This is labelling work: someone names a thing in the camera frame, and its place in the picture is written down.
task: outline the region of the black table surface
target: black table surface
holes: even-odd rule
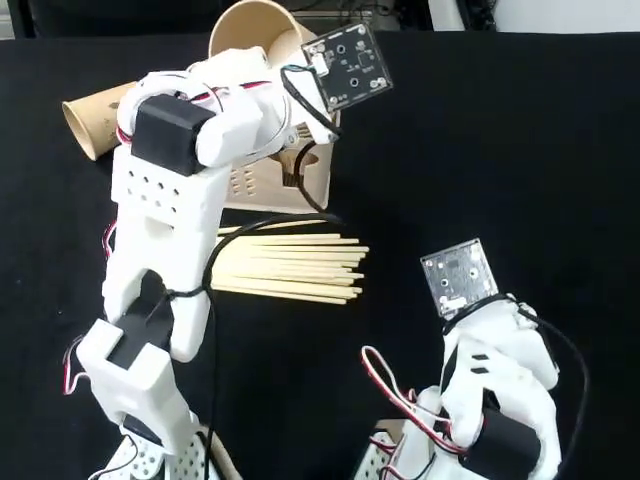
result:
[[[640,35],[379,41],[395,89],[345,112],[332,165],[330,208],[371,247],[363,296],[344,307],[218,296],[217,428],[237,467],[248,479],[348,478],[376,419],[397,416],[365,375],[360,346],[376,345],[405,388],[437,383],[439,321],[418,259],[480,237],[501,289],[573,338],[591,367],[567,477],[625,468],[618,454],[638,398]],[[61,395],[64,348],[101,312],[100,237],[115,207],[108,162],[83,157],[60,102],[183,67],[206,45],[0,42],[3,477],[86,478],[119,438],[87,385]],[[228,211],[224,222],[256,217]],[[581,383],[553,345],[564,445]],[[196,360],[176,367],[205,422],[211,363],[209,334]]]

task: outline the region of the wooden chopstick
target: wooden chopstick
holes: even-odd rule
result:
[[[250,295],[263,295],[266,297],[290,298],[292,300],[306,300],[308,302],[331,303],[334,305],[346,305],[347,300],[344,298],[321,297],[316,295],[301,295],[297,293],[270,292],[267,290],[257,290],[252,288],[239,287],[220,287],[217,290],[226,292],[247,293]]]
[[[290,228],[290,227],[301,227],[303,225],[315,225],[317,223],[325,223],[324,220],[301,220],[299,222],[283,222],[283,223],[275,223],[273,225],[267,225],[266,227],[262,227],[260,230],[272,230],[274,228]],[[241,227],[222,227],[218,229],[218,235],[227,235],[229,233],[233,233]]]
[[[237,278],[232,276],[219,275],[212,287],[229,286],[237,288],[250,288],[256,290],[268,290],[281,293],[299,293],[303,295],[319,295],[336,298],[355,298],[362,289],[357,287],[342,287],[335,285],[318,285],[311,283],[286,282],[281,280],[263,280],[257,278]]]

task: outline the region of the paper cup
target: paper cup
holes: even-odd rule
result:
[[[136,82],[62,102],[62,112],[76,140],[91,160],[118,144],[116,113],[120,99]]]
[[[272,66],[281,66],[316,36],[269,0],[243,0],[225,11],[211,32],[209,56],[229,48],[262,47]]]

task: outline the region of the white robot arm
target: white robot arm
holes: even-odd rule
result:
[[[447,319],[440,385],[404,395],[382,356],[363,348],[370,376],[408,420],[395,442],[386,432],[372,437],[354,478],[557,478],[561,452],[549,390],[559,370],[538,330],[542,321],[526,304],[498,293],[478,240],[425,257],[423,266]],[[371,355],[393,388],[376,372]]]
[[[313,77],[291,77],[329,119]],[[120,103],[112,177],[118,238],[102,288],[106,319],[95,322],[77,355],[105,414],[136,444],[135,478],[160,469],[165,479],[199,474],[177,470],[200,422],[171,362],[193,359],[203,339],[210,309],[203,277],[231,169],[295,145],[300,123],[318,144],[335,139],[295,104],[259,47],[228,50],[184,72],[151,73]],[[150,270],[178,292],[164,299],[170,316],[134,309]],[[143,462],[145,452],[153,463]]]

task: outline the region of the wire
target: wire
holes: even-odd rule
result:
[[[395,452],[395,450],[397,448],[396,444],[384,443],[384,442],[381,442],[380,440],[375,439],[373,437],[369,437],[369,443],[371,443],[372,445],[375,445],[375,447],[378,450],[382,450],[387,455],[393,455],[393,452]]]
[[[69,347],[67,347],[67,349],[64,352],[64,356],[62,357],[62,365],[63,365],[63,383],[62,383],[62,394],[65,396],[71,395],[76,391],[76,388],[78,387],[78,381],[81,378],[89,378],[89,375],[85,372],[81,372],[76,374],[75,377],[73,377],[73,380],[71,379],[71,357],[73,355],[73,352],[75,350],[75,348],[78,346],[78,344],[82,341],[82,339],[84,338],[84,335],[79,335],[76,338],[73,339],[73,341],[71,342],[71,345],[69,345]]]
[[[569,347],[571,353],[573,354],[575,360],[578,362],[580,366],[580,370],[582,372],[582,396],[580,398],[580,403],[578,406],[578,413],[576,414],[576,420],[573,426],[573,432],[571,433],[571,438],[569,439],[569,444],[567,446],[566,453],[564,455],[564,459],[560,463],[558,467],[558,473],[554,477],[554,480],[561,478],[561,476],[565,473],[567,469],[567,465],[571,460],[571,457],[574,455],[576,445],[578,443],[578,437],[580,436],[580,432],[582,431],[582,427],[584,424],[584,418],[587,412],[587,404],[589,399],[589,390],[591,388],[591,380],[589,367],[587,366],[587,362],[584,359],[584,356],[580,352],[580,349],[576,346],[573,341],[569,337],[567,337],[562,331],[553,325],[552,323],[543,320],[542,318],[532,314],[531,312],[525,310],[522,304],[518,304],[518,313],[523,317],[531,320],[532,322],[537,323],[538,325],[542,325],[544,328],[555,334],[560,340],[564,342],[564,344]]]
[[[389,379],[391,380],[391,388],[393,389],[392,392],[389,390],[388,385],[385,383],[384,380],[382,380],[382,377],[376,371],[375,367],[373,366],[373,364],[369,360],[368,353],[372,353],[376,357],[376,360],[378,360],[378,362],[380,362],[380,364],[382,365],[382,368],[384,368],[386,374],[388,375]],[[426,408],[424,408],[424,407],[422,407],[420,405],[411,403],[409,400],[407,400],[407,398],[400,392],[400,388],[398,387],[398,383],[396,381],[396,377],[395,377],[393,371],[391,370],[391,367],[389,366],[387,361],[384,359],[384,357],[382,356],[382,354],[378,350],[376,350],[374,347],[372,347],[370,345],[365,345],[361,349],[361,354],[362,354],[362,362],[364,363],[364,366],[367,369],[367,372],[373,378],[373,381],[376,382],[376,384],[379,387],[383,388],[383,392],[385,394],[391,393],[391,395],[395,395],[395,397],[400,402],[404,403],[407,407],[409,407],[409,408],[418,408],[418,409],[422,410],[427,415],[429,415],[430,417],[432,417],[433,419],[435,419],[435,420],[437,420],[439,422],[451,423],[451,419],[445,418],[445,417],[441,417],[438,414],[436,414],[436,413],[434,413],[434,412],[432,412],[430,410],[427,410]]]
[[[405,477],[404,475],[402,475],[398,469],[396,467],[393,467],[391,465],[385,465],[384,467],[382,467],[380,469],[380,472],[378,473],[378,478],[382,479],[382,474],[385,474],[385,478],[386,478],[386,473],[390,473],[391,475],[393,475],[394,477],[396,477],[399,480],[420,480],[425,473],[427,473],[427,471],[429,470],[429,468],[431,468],[431,465],[433,465],[434,460],[436,459],[436,454],[435,452],[431,454],[431,458],[429,459],[429,461],[427,462],[427,464],[424,466],[424,468],[420,471],[420,473],[418,473],[417,475],[413,476],[413,477]]]
[[[393,390],[389,388],[389,386],[382,380],[378,372],[375,370],[375,368],[369,361],[369,358],[368,358],[369,352],[373,353],[377,357],[378,361],[385,368],[387,374],[389,375],[389,378],[391,379]],[[450,419],[445,417],[440,417],[435,413],[431,412],[430,410],[427,410],[419,405],[412,404],[404,397],[404,395],[400,393],[400,390],[395,380],[395,376],[393,375],[391,368],[386,363],[386,361],[384,360],[380,352],[378,352],[375,348],[369,345],[365,345],[362,347],[360,353],[362,357],[362,363],[364,364],[369,376],[373,379],[373,381],[376,383],[378,388],[380,388],[380,390],[382,390],[382,392],[387,397],[387,399],[391,403],[393,403],[396,407],[398,407],[415,424],[416,427],[418,427],[421,431],[423,431],[434,442],[435,445],[437,445],[439,448],[446,451],[447,453],[451,453],[454,455],[459,455],[466,451],[465,449],[444,440],[442,437],[438,435],[438,433],[435,430],[433,430],[433,428],[427,425],[418,415],[416,415],[417,413],[416,409],[419,409],[420,411],[433,417],[435,420],[444,422],[449,425],[451,424]]]
[[[111,239],[113,238],[113,233],[117,228],[117,220],[114,220],[109,224],[109,226],[104,230],[102,234],[102,250],[104,251],[104,255],[109,260],[111,255],[113,255],[113,247],[111,246]]]
[[[133,454],[133,457],[131,457],[131,459],[129,459],[126,463],[123,463],[118,467],[105,468],[103,470],[98,470],[97,472],[92,473],[89,476],[89,478],[87,478],[87,480],[98,480],[98,478],[100,478],[102,475],[106,475],[107,473],[113,473],[113,472],[117,472],[118,470],[122,470],[123,468],[129,466],[136,459],[136,457],[138,456],[138,444],[133,441],[133,438],[131,438],[131,435],[125,435],[125,438],[129,439],[129,441],[131,442],[131,445],[133,445],[133,448],[135,449],[135,453]]]
[[[118,140],[122,144],[131,143],[131,137],[124,133],[124,130],[122,130],[119,125],[116,127],[116,137],[118,137]]]
[[[280,69],[280,78],[282,79],[282,85],[284,86],[284,89],[287,91],[287,93],[291,95],[291,97],[296,102],[298,102],[302,106],[302,108],[304,108],[309,113],[309,115],[315,118],[320,123],[320,125],[322,125],[324,128],[329,130],[331,133],[333,133],[337,137],[340,137],[342,135],[342,130],[340,129],[340,127],[334,125],[333,122],[331,122],[331,120],[329,120],[319,110],[317,110],[313,105],[311,105],[311,102],[309,102],[309,100],[307,100],[306,98],[304,98],[304,96],[302,96],[300,91],[293,85],[293,83],[291,83],[291,80],[289,80],[289,77],[287,77],[287,72],[294,72],[294,73],[308,72],[311,75],[315,75],[315,70],[313,69],[313,67],[303,67],[300,65],[285,65]]]
[[[309,150],[311,150],[315,146],[316,146],[316,142],[311,140],[304,147],[302,147],[302,150],[298,152],[298,155],[296,155],[296,160],[293,164],[293,178],[295,179],[298,190],[300,190],[300,193],[302,194],[304,199],[307,201],[309,206],[313,208],[316,212],[326,213],[326,210],[322,208],[322,205],[316,202],[314,198],[311,196],[311,194],[307,191],[307,188],[304,186],[304,177],[300,174],[300,168],[302,167],[302,162],[304,158],[307,156],[307,153],[309,153]]]

